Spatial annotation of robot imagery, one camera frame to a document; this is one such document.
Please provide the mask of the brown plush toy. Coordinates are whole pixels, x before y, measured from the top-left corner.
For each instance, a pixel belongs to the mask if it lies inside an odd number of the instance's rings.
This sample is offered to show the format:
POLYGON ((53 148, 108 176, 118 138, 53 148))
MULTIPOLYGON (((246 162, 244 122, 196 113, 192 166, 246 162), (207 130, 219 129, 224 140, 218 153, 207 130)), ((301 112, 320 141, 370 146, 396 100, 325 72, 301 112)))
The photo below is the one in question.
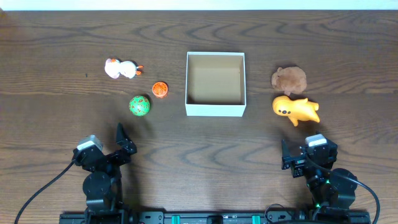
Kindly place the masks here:
POLYGON ((299 67, 279 67, 271 77, 271 85, 275 90, 299 95, 307 88, 307 76, 299 67))

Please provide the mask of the orange ribbed round toy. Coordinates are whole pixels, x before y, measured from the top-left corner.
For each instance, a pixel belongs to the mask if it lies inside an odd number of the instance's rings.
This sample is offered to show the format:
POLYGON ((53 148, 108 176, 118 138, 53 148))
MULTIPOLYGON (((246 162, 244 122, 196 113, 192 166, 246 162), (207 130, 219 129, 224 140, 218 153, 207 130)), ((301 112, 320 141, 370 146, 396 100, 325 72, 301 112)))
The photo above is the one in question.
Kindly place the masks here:
POLYGON ((152 92, 156 98, 164 98, 167 96, 169 88, 165 82, 156 82, 152 86, 152 92))

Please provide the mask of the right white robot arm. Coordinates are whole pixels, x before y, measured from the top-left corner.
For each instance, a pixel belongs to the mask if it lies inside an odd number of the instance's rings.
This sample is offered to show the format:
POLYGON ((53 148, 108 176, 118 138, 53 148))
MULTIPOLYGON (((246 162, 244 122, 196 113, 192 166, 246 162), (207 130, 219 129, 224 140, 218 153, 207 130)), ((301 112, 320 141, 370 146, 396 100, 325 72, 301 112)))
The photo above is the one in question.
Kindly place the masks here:
POLYGON ((282 169, 290 169, 292 177, 304 177, 312 195, 312 219, 319 214, 331 215, 333 210, 344 211, 355 200, 357 184, 347 178, 354 175, 346 169, 333 170, 338 145, 316 134, 305 139, 301 154, 291 156, 285 140, 282 141, 282 169))

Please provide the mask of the green number ball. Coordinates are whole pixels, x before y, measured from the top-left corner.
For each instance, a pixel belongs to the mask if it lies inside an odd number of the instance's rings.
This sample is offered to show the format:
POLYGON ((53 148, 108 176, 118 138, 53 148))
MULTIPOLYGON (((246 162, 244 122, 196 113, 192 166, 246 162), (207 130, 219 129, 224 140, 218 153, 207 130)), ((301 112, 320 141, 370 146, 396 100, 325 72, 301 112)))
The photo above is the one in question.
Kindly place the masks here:
POLYGON ((130 100, 129 110, 135 116, 145 116, 150 111, 150 101, 145 96, 137 95, 130 100))

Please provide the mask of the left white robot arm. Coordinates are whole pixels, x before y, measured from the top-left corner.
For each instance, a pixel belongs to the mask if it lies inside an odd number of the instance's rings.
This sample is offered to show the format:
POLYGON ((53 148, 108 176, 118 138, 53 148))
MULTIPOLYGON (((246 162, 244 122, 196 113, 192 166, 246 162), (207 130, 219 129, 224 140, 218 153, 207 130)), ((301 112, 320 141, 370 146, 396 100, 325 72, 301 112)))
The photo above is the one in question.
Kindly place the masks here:
POLYGON ((116 144, 121 148, 105 155, 103 144, 95 135, 90 135, 73 150, 75 165, 90 172, 83 182, 83 193, 91 212, 113 212, 124 206, 120 167, 131 162, 137 147, 121 123, 116 129, 116 144))

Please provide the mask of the white pink duck toy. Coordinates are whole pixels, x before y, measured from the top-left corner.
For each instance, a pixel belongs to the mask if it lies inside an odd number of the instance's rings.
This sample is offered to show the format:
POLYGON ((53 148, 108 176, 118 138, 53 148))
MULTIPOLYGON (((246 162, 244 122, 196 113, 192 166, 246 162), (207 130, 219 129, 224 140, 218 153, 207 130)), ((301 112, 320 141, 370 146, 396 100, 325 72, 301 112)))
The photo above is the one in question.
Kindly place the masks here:
POLYGON ((143 68, 143 65, 136 65, 132 61, 120 62, 115 58, 108 58, 104 65, 106 74, 113 79, 119 78, 120 75, 132 79, 141 75, 143 68))

